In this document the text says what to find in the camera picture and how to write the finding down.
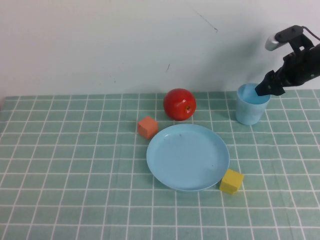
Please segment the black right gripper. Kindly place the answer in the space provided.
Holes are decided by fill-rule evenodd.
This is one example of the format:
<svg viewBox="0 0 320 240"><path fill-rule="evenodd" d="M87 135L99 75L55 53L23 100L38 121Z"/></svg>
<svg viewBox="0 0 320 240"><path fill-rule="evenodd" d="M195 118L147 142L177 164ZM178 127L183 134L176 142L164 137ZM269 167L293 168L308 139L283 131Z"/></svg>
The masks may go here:
<svg viewBox="0 0 320 240"><path fill-rule="evenodd" d="M294 52L283 58L283 65L276 71L269 71L255 87L258 96L281 96L284 87L298 87L320 76L320 45Z"/></svg>

